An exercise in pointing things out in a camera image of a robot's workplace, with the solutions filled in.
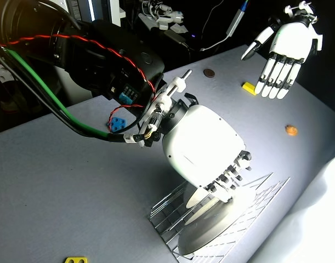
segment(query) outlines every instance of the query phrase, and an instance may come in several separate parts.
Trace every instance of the gray tabletop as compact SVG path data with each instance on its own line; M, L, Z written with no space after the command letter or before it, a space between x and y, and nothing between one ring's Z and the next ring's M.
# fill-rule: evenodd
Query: gray tabletop
M256 83L265 64L259 55L240 61L245 49L165 77L169 81L193 70L186 91L227 120L253 156L253 170L243 174L246 179L273 171L270 185L292 177L229 254L228 262L251 257L335 150L335 113L300 85L281 101L241 88L244 81ZM214 78L203 75L206 68L215 71ZM98 97L70 111L105 130L116 105ZM132 119L124 110L117 116ZM298 136L288 136L286 124L295 125ZM212 133L202 122L200 131ZM81 255L93 263L174 262L147 215L180 182L161 143L140 149L83 138L52 115L0 133L0 263L61 263Z

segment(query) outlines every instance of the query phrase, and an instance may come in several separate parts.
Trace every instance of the blue object with holes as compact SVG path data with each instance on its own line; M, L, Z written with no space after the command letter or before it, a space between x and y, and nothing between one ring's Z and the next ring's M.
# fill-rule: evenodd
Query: blue object with holes
M126 127L126 120L120 118L112 118L111 123L107 123L107 126L110 126L113 132L121 130Z

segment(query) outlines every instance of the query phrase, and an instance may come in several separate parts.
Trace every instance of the metal frame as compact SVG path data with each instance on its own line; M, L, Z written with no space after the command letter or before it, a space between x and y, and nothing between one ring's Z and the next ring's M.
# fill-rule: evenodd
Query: metal frame
M246 184L249 187L256 187L257 193L252 205L227 230L191 255L183 256L178 253L178 236L183 230L184 223L202 206L204 201L210 199L210 196L196 206L186 209L183 193L188 183L185 181L151 208L150 222L177 262L219 263L290 180L288 178L279 181L262 190L264 183L272 175L273 173Z

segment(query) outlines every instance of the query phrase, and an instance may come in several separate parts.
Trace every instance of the robotic arm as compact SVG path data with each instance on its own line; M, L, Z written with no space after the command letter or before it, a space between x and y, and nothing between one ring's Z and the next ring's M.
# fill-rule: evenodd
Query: robotic arm
M289 23L282 26L274 23L267 27L243 54L242 60L249 59L277 32L270 47L270 58L259 78L255 93L262 91L263 97L283 99L310 52L315 53L322 49L322 35L318 35L313 27L317 16L310 5L311 3L305 1L300 2L297 7L288 5L284 12L290 18Z

